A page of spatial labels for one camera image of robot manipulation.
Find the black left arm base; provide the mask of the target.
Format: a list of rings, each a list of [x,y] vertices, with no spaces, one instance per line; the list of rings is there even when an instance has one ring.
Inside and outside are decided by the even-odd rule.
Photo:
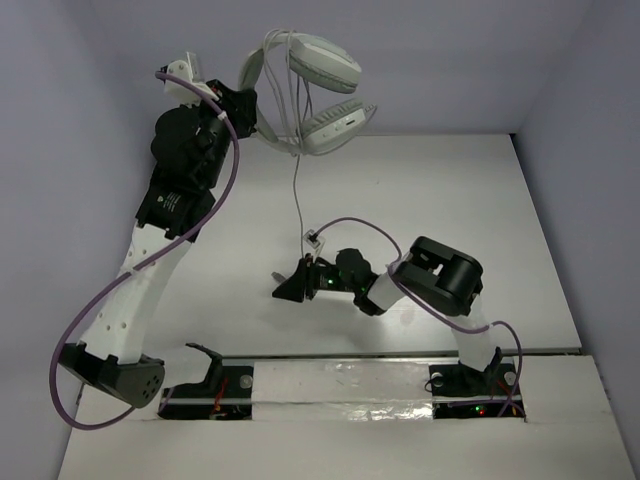
[[[204,353],[209,366],[204,378],[164,390],[157,415],[174,421],[243,421],[252,419],[254,365],[226,364],[224,357],[203,345],[186,347]]]

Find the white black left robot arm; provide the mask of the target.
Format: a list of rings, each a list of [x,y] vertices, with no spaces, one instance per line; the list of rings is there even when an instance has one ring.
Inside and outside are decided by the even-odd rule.
[[[214,196],[229,151],[256,130],[257,94],[218,80],[191,87],[157,119],[150,150],[155,160],[149,186],[135,215],[130,246],[113,284],[92,300],[91,326],[71,342],[63,339],[53,365],[132,409],[158,394],[164,363],[144,354],[146,330],[178,263],[200,230],[229,196]]]

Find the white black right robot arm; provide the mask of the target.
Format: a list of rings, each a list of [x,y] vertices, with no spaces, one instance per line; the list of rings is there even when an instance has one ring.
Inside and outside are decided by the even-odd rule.
[[[302,303],[320,291],[351,293],[353,304],[368,316],[381,316],[403,298],[423,302],[450,329],[463,366],[461,378],[470,391],[483,393],[498,379],[488,326],[471,315],[483,289],[483,268],[474,258],[421,236],[409,251],[376,274],[361,252],[339,251],[333,262],[308,254],[294,273],[272,291],[279,300]]]

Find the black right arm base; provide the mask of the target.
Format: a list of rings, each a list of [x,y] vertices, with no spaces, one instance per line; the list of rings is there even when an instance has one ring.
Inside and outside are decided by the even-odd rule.
[[[424,390],[432,395],[436,420],[525,419],[520,387],[514,385],[516,374],[513,360],[505,359],[497,347],[482,372],[460,361],[430,366]]]

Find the white over-ear headphones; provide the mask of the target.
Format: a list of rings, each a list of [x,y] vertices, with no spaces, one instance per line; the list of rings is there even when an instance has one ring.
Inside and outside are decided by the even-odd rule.
[[[354,96],[362,69],[333,42],[289,29],[268,32],[241,67],[238,88],[264,76],[282,134],[257,111],[256,135],[292,156],[324,156],[343,147],[371,121],[377,106]]]

